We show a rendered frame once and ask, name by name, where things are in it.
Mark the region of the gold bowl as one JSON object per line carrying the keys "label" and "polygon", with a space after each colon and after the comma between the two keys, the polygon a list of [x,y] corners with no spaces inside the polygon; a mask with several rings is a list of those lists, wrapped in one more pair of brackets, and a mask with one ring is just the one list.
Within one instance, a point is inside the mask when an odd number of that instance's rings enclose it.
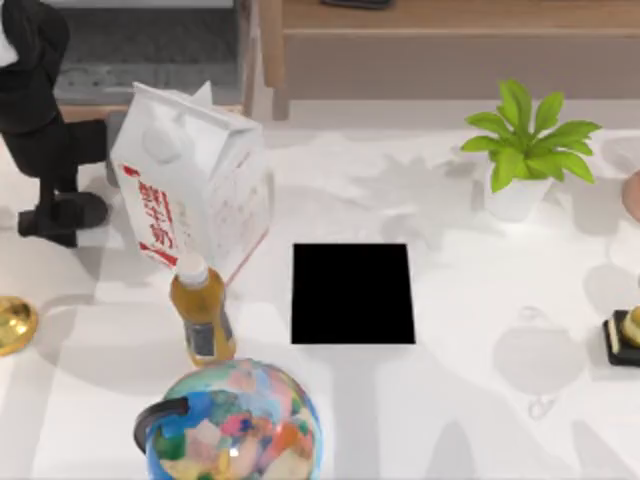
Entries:
{"label": "gold bowl", "polygon": [[0,296],[0,356],[23,349],[34,337],[38,313],[26,300]]}

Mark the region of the white and red milk carton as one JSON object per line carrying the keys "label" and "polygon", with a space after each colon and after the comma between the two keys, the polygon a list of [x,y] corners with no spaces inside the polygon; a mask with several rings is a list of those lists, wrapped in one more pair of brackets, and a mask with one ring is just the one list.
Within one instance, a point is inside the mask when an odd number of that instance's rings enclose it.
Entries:
{"label": "white and red milk carton", "polygon": [[231,283],[266,236],[273,177],[262,126],[193,95],[141,83],[110,158],[138,250],[169,268],[200,254]]}

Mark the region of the grey pierced drawer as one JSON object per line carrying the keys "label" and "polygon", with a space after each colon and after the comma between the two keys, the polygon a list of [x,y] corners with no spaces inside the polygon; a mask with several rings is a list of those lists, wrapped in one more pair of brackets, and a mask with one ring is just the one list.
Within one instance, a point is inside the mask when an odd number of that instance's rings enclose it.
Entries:
{"label": "grey pierced drawer", "polygon": [[46,0],[71,39],[55,94],[66,105],[126,105],[135,83],[220,105],[246,95],[252,0]]}

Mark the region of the yellow tea bottle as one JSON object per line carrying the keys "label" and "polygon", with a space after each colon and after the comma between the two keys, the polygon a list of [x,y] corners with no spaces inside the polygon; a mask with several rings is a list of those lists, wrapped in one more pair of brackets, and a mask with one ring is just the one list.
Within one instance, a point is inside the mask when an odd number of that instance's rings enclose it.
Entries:
{"label": "yellow tea bottle", "polygon": [[198,253],[181,255],[170,299],[179,314],[187,351],[196,366],[232,360],[236,341],[226,313],[225,283]]}

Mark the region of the colourful globe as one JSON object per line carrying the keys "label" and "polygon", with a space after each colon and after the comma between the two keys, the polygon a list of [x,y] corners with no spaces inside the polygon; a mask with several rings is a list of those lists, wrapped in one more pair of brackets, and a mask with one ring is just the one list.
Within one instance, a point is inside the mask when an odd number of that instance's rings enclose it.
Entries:
{"label": "colourful globe", "polygon": [[136,418],[150,480],[320,480],[321,422],[281,368],[236,359],[193,371]]}

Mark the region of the black square mat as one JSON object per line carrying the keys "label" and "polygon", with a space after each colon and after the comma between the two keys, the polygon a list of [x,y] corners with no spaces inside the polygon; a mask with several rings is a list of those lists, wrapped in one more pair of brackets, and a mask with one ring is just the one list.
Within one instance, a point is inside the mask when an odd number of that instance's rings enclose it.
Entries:
{"label": "black square mat", "polygon": [[291,342],[413,345],[416,334],[407,246],[295,244]]}

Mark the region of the dark flat object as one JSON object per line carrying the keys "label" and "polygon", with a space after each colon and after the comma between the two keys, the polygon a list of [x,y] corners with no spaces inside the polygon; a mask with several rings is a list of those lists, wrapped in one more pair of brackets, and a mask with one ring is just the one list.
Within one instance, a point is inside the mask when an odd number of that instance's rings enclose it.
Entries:
{"label": "dark flat object", "polygon": [[320,0],[320,2],[340,8],[384,10],[390,8],[394,0]]}

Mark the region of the wooden cupboard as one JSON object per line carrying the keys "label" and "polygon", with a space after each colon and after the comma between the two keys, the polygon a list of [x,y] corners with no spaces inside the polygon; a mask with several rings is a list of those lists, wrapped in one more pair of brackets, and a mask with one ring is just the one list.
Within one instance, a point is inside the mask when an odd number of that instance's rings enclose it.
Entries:
{"label": "wooden cupboard", "polygon": [[256,0],[273,111],[292,101],[640,97],[640,0]]}

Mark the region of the green plant in white pot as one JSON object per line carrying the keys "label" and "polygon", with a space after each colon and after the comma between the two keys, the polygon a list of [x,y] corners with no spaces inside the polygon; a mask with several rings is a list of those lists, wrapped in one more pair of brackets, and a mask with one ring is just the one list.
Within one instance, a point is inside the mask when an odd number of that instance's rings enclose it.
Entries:
{"label": "green plant in white pot", "polygon": [[515,79],[501,82],[499,90],[501,102],[494,112],[466,118],[469,126],[484,133],[466,140],[460,150],[488,155],[485,208],[501,221],[521,222],[567,173],[588,184],[595,182],[586,159],[594,155],[591,137],[602,126],[590,120],[561,123],[562,92],[535,102]]}

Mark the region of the pink round object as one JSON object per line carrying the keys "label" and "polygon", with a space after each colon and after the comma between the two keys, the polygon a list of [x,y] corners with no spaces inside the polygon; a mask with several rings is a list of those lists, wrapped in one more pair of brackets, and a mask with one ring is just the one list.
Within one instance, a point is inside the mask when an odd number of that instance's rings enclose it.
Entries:
{"label": "pink round object", "polygon": [[627,213],[640,224],[640,170],[637,170],[624,182],[622,203]]}

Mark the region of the gold trophy with black base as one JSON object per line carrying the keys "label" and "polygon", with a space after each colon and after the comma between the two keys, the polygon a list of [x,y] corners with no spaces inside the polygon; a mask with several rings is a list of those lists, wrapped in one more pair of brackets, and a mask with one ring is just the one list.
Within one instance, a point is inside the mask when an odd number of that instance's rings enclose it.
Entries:
{"label": "gold trophy with black base", "polygon": [[615,310],[602,329],[609,363],[640,368],[640,305]]}

